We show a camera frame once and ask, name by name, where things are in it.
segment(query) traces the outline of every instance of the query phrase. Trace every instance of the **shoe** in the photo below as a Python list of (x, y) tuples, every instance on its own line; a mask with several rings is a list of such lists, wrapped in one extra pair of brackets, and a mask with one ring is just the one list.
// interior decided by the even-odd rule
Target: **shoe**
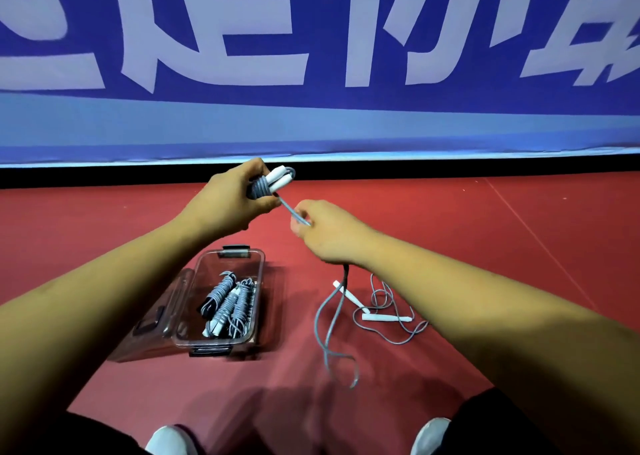
[(444, 432), (449, 427), (448, 418), (434, 418), (422, 427), (411, 448), (411, 455), (431, 455), (442, 443)]
[(156, 430), (145, 450), (151, 455), (198, 455), (193, 439), (179, 426), (163, 426)]

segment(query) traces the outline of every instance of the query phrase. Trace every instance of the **red court floor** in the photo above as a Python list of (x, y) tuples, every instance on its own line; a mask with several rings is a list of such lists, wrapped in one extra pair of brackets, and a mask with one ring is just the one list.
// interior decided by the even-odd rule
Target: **red court floor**
[[(163, 224), (199, 188), (0, 191), (0, 303)], [(292, 204), (331, 200), (388, 234), (640, 331), (640, 173), (296, 182), (283, 196)], [(178, 355), (105, 363), (72, 411), (142, 445), (156, 428), (180, 423), (210, 454), (408, 454), (428, 419), (451, 416), (489, 387), (434, 330), (391, 346), (356, 328), (351, 306), (333, 346), (353, 353), (362, 375), (354, 390), (336, 385), (324, 370), (313, 318), (342, 269), (303, 247), (284, 208), (224, 242), (266, 253), (276, 285), (271, 352), (244, 362)], [(349, 289), (367, 299), (368, 275), (354, 269)], [(388, 329), (400, 338), (394, 327)]]

